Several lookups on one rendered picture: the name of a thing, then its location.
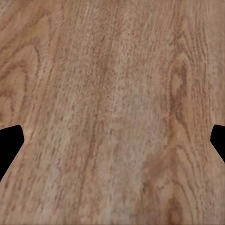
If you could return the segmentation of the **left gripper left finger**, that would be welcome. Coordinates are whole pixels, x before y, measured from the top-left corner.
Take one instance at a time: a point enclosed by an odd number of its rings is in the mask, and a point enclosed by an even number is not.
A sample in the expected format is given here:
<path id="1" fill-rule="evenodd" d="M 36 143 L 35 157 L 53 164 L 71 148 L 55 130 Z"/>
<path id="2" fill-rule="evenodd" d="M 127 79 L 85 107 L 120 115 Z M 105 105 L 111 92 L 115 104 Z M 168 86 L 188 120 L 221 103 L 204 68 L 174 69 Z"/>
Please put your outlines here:
<path id="1" fill-rule="evenodd" d="M 24 143 L 20 125 L 0 130 L 0 181 Z"/>

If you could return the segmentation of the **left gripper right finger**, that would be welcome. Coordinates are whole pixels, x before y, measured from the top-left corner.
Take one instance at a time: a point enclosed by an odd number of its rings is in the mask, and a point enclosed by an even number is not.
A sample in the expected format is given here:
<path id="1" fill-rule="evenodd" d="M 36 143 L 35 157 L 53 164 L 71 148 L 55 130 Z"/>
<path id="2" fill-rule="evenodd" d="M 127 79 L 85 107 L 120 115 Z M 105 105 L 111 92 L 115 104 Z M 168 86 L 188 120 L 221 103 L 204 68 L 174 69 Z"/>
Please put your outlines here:
<path id="1" fill-rule="evenodd" d="M 221 125 L 214 125 L 210 142 L 213 144 L 221 158 L 225 162 L 225 127 Z"/>

